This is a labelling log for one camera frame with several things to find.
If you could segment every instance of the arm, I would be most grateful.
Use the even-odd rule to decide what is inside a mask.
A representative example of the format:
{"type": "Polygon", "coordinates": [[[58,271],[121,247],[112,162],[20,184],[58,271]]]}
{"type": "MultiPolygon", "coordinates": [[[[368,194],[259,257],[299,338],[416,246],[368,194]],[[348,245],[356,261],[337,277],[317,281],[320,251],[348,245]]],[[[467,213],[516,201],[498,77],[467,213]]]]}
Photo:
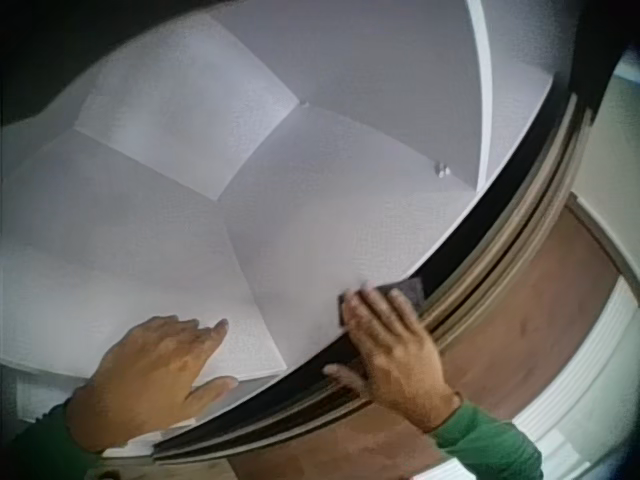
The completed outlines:
{"type": "Polygon", "coordinates": [[[510,422],[464,403],[431,433],[436,445],[480,479],[541,480],[542,456],[510,422]]]}
{"type": "Polygon", "coordinates": [[[402,293],[347,292],[342,313],[368,380],[342,365],[327,365],[327,375],[404,416],[478,478],[542,478],[540,452],[522,432],[463,403],[447,384],[438,349],[402,293]]]}
{"type": "Polygon", "coordinates": [[[154,317],[131,329],[104,356],[89,382],[18,435],[9,456],[18,478],[81,480],[100,453],[198,415],[237,385],[232,377],[192,390],[227,333],[226,320],[154,317]]]}

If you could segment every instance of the green shirt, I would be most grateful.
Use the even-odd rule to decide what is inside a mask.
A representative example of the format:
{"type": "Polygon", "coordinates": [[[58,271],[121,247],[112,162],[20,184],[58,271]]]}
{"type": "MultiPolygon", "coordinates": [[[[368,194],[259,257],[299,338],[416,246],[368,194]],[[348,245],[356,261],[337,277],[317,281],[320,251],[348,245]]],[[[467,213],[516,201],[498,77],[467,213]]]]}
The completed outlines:
{"type": "MultiPolygon", "coordinates": [[[[542,478],[542,456],[512,423],[501,422],[465,402],[432,432],[436,445],[479,479],[542,478]]],[[[52,409],[11,443],[24,480],[82,480],[100,456],[78,447],[65,424],[64,406],[52,409]]]]}

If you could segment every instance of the wooden floor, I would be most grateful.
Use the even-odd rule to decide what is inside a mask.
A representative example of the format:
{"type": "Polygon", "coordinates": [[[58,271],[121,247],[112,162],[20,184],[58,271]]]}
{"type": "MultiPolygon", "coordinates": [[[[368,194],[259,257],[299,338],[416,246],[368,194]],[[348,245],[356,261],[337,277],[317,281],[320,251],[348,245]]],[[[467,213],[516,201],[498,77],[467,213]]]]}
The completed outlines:
{"type": "Polygon", "coordinates": [[[137,459],[118,466],[101,466],[87,474],[87,480],[237,480],[225,460],[194,465],[140,465],[137,459]]]}
{"type": "MultiPolygon", "coordinates": [[[[512,418],[572,357],[617,275],[565,210],[496,308],[444,353],[450,383],[498,417],[512,418]]],[[[305,437],[230,459],[239,480],[399,480],[439,461],[428,439],[376,406],[305,437]]]]}

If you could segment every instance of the left hand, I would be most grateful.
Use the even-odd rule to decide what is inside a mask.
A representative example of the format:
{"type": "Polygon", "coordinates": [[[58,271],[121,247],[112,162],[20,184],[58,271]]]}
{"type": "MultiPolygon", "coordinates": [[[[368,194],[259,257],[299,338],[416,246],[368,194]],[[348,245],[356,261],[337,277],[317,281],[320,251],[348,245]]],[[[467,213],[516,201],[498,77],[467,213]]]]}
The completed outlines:
{"type": "Polygon", "coordinates": [[[73,439],[100,452],[198,415],[238,384],[220,377],[192,390],[227,330],[226,320],[198,328],[198,320],[175,315],[132,328],[71,398],[66,419],[73,439]]]}

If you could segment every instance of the hand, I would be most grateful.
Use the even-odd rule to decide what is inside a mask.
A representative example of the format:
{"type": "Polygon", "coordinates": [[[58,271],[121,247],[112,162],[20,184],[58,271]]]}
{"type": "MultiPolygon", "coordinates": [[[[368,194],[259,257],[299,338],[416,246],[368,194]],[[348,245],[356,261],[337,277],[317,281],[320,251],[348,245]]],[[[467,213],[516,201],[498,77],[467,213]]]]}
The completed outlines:
{"type": "Polygon", "coordinates": [[[177,316],[153,317],[129,330],[74,392],[66,411],[73,439],[100,452],[198,415],[238,384],[220,377],[192,391],[227,330],[226,320],[198,328],[198,320],[177,316]]]}
{"type": "Polygon", "coordinates": [[[461,401],[445,382],[438,348],[411,302],[399,290],[386,299],[378,290],[365,289],[347,292],[341,308],[369,380],[343,365],[327,365],[324,373],[426,433],[442,425],[461,401]]]}

